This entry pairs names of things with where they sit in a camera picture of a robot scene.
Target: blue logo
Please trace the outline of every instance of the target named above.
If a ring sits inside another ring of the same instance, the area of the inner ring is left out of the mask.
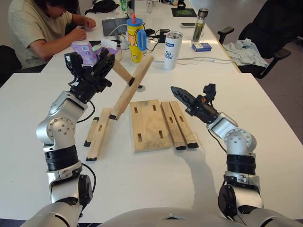
[[[167,59],[172,59],[171,52],[166,51],[166,52],[164,53],[164,57],[167,58]]]
[[[174,47],[174,44],[169,44],[168,42],[165,42],[165,45],[167,45],[168,47]]]

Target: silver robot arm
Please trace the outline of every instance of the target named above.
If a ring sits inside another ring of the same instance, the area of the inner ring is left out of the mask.
[[[227,146],[227,171],[218,197],[219,208],[226,218],[252,227],[301,227],[295,220],[264,209],[255,171],[256,154],[253,151],[256,139],[247,130],[239,128],[232,118],[214,109],[215,84],[205,86],[206,96],[198,95],[197,98],[178,87],[171,89],[174,96],[187,106],[185,111],[206,123],[207,129]]]
[[[87,109],[87,102],[111,82],[105,76],[114,65],[115,56],[103,50],[94,67],[82,68],[77,53],[65,55],[66,65],[75,76],[70,91],[63,91],[52,104],[48,116],[39,124],[36,134],[43,143],[48,170],[51,204],[42,208],[23,227],[76,227],[83,209],[92,199],[88,175],[82,175],[82,163],[75,146],[77,120]]]

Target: white table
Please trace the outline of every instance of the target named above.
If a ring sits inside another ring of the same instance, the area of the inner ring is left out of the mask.
[[[94,117],[112,107],[125,86],[111,71],[113,82],[92,101]],[[0,218],[28,219],[49,203],[46,163],[36,127],[70,78],[60,74],[14,74],[0,89],[2,155],[0,171]],[[217,85],[214,106],[224,111],[257,139],[257,174],[266,208],[290,218],[303,214],[303,147],[276,107],[250,74],[186,75],[180,68],[172,74],[149,73],[146,91],[132,101],[176,100],[170,86],[193,95],[208,83]],[[110,121],[107,138],[96,162],[86,162],[83,142],[91,119],[76,127],[79,159],[97,175],[92,202],[80,222],[102,223],[123,212],[146,207],[183,207],[219,215],[217,194],[226,170],[226,155],[195,117],[186,118],[198,139],[198,149],[174,148],[134,154],[129,109],[118,121]]]
[[[168,28],[171,31],[180,31],[184,34],[182,41],[182,46],[179,54],[179,58],[189,58],[189,57],[212,57],[218,59],[228,60],[229,57],[225,54],[222,46],[218,43],[216,37],[206,25],[204,28],[204,35],[201,39],[203,43],[209,43],[212,47],[210,52],[194,52],[190,47],[190,41],[194,32],[193,28],[181,28],[181,22],[195,22],[195,17],[173,17],[171,13],[171,5],[165,5],[163,3],[155,2],[153,7],[152,14],[146,14],[146,2],[145,1],[136,1],[135,2],[135,11],[136,15],[139,18],[142,18],[145,22],[145,28],[152,28],[155,31],[158,29]],[[191,3],[187,4],[189,8],[193,8]],[[103,29],[102,29],[102,20],[115,17],[122,17],[122,12],[120,7],[112,13],[88,13],[88,17],[93,18],[97,26],[92,31],[87,31],[87,40],[100,40],[104,38]],[[155,41],[148,40],[148,48],[152,49],[155,45]],[[152,52],[152,55],[155,57],[155,60],[164,60],[164,47],[165,44],[158,44],[155,50]],[[52,72],[52,73],[64,73],[67,74],[69,71],[66,69],[64,54],[73,52],[72,47],[66,48],[64,51],[56,54],[42,72]],[[196,61],[180,61],[180,63],[193,63],[196,64]],[[123,58],[121,64],[132,73],[137,64],[132,63],[130,58],[129,50],[123,51]],[[187,73],[194,74],[203,74],[203,73],[238,73],[239,69],[236,65],[232,63],[226,64],[226,62],[220,61],[219,63],[213,63],[209,61],[201,61],[198,65],[179,65],[177,64],[174,70],[165,70],[164,63],[155,64],[152,68],[152,73],[154,72],[165,72],[165,73],[174,73],[180,68],[186,68]]]

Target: green t-shirt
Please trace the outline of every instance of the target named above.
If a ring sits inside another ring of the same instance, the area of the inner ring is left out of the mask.
[[[64,13],[53,19],[48,17],[33,0],[13,0],[9,6],[9,35],[23,68],[45,64],[30,48],[36,40],[50,42],[64,36],[72,14]]]

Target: man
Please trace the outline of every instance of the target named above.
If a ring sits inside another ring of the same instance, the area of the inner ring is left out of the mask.
[[[9,34],[22,68],[47,63],[54,54],[73,41],[86,38],[85,30],[77,27],[65,34],[68,24],[88,29],[96,22],[88,17],[71,14],[66,8],[76,0],[13,0],[9,6]]]

